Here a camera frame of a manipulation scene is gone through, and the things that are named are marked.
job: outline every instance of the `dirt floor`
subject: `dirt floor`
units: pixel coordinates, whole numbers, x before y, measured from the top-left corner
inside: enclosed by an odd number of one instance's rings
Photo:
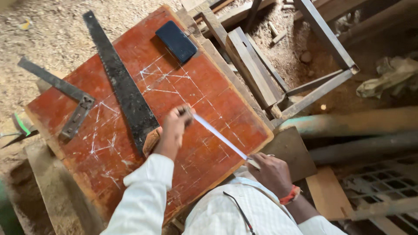
[[[236,0],[219,14],[249,0]],[[138,21],[168,4],[174,11],[181,8],[179,0],[20,0],[11,7],[0,10],[0,122],[39,95],[36,76],[17,66],[22,56],[50,71],[64,74],[75,70],[96,53],[82,14],[93,10],[111,41],[122,35]],[[276,67],[286,83],[295,88],[338,70],[332,56],[327,53],[307,23],[293,24],[293,18],[284,17],[282,2],[262,10],[252,28],[251,36]],[[18,28],[29,17],[33,22],[27,31]],[[271,34],[267,22],[272,21],[287,36],[275,46],[269,46]],[[362,70],[343,85],[326,94],[310,107],[311,114],[351,113],[375,108],[396,106],[397,101],[384,95],[382,99],[364,99],[356,95],[356,88],[365,80],[376,78],[375,62],[387,55],[382,44],[365,42],[349,48],[349,53]],[[303,64],[299,56],[309,50],[312,61]],[[15,209],[27,234],[54,234],[42,202],[39,189],[22,152],[22,147],[32,137],[2,149],[0,178],[8,186]]]

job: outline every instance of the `red wooden board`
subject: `red wooden board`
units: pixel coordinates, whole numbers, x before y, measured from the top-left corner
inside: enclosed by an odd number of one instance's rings
[[[185,29],[164,5],[113,42],[158,122],[162,124],[175,106],[190,103],[244,153],[261,149],[273,134],[195,38],[190,36],[198,47],[197,54],[180,65],[155,35],[169,20]],[[63,142],[59,133],[76,101],[51,88],[32,101],[26,112],[102,218],[108,221],[122,198],[123,178],[144,159],[133,144],[99,56],[94,55],[64,79],[96,98],[94,108],[71,141]],[[236,153],[202,125],[195,122],[187,128],[175,161],[165,222],[242,163]]]

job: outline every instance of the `white shirt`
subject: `white shirt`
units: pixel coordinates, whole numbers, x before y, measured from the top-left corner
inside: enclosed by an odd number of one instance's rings
[[[126,176],[123,183],[127,189],[101,234],[161,234],[173,170],[171,159],[151,154],[140,168]],[[279,207],[265,195],[277,200],[272,192],[258,182],[237,177],[211,190],[196,204],[186,219],[184,235],[251,234],[237,204],[223,191],[237,200],[257,235],[345,234],[323,216],[297,225],[285,207]]]

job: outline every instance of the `orange thread bracelet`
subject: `orange thread bracelet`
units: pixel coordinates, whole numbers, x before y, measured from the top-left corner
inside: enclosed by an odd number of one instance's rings
[[[279,202],[280,204],[282,204],[283,206],[293,202],[294,200],[296,200],[298,198],[298,196],[301,194],[301,189],[295,185],[292,186],[292,190],[290,191],[289,195],[287,195],[286,197],[280,198]]]

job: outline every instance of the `hand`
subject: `hand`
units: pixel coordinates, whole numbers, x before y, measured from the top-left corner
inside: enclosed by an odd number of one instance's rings
[[[184,129],[193,122],[194,113],[196,111],[189,104],[173,108],[164,120],[163,129],[159,131],[161,138],[154,153],[174,161],[183,142]]]
[[[279,199],[289,195],[292,190],[289,167],[285,161],[264,153],[251,154],[248,158],[253,159],[260,165],[260,170],[247,163],[248,171],[264,187],[273,192]]]

